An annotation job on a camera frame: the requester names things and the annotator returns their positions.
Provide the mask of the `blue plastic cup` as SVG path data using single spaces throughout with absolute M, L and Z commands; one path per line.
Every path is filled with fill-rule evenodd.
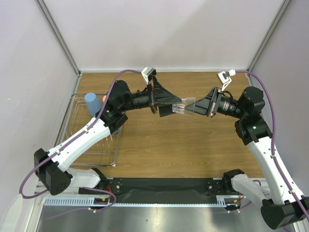
M 102 103 L 95 93 L 87 93 L 84 100 L 91 116 L 95 116 L 101 110 Z

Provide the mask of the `clear plastic cup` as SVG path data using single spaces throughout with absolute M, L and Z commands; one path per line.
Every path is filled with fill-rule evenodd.
M 196 98 L 182 98 L 181 103 L 172 105 L 172 112 L 180 115 L 192 116 L 195 112 Z

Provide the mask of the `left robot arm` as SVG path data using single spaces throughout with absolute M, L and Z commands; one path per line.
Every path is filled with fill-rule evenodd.
M 160 116 L 172 114 L 173 104 L 181 103 L 181 98 L 162 87 L 154 74 L 150 79 L 152 82 L 143 91 L 135 93 L 125 81 L 114 81 L 102 108 L 82 129 L 48 151 L 35 152 L 35 174 L 51 195 L 67 188 L 90 188 L 97 194 L 105 190 L 105 176 L 98 169 L 73 169 L 71 165 L 94 144 L 122 127 L 128 119 L 126 111 L 150 108 Z

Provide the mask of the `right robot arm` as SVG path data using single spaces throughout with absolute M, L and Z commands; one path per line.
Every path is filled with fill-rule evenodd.
M 224 174 L 223 191 L 236 191 L 248 198 L 261 212 L 264 222 L 273 230 L 293 225 L 297 232 L 309 230 L 309 199 L 289 175 L 274 145 L 275 133 L 261 116 L 264 93 L 256 87 L 244 89 L 238 100 L 230 92 L 213 87 L 204 98 L 185 107 L 186 111 L 213 117 L 217 113 L 237 118 L 238 137 L 254 155 L 268 184 L 265 189 L 243 171 Z

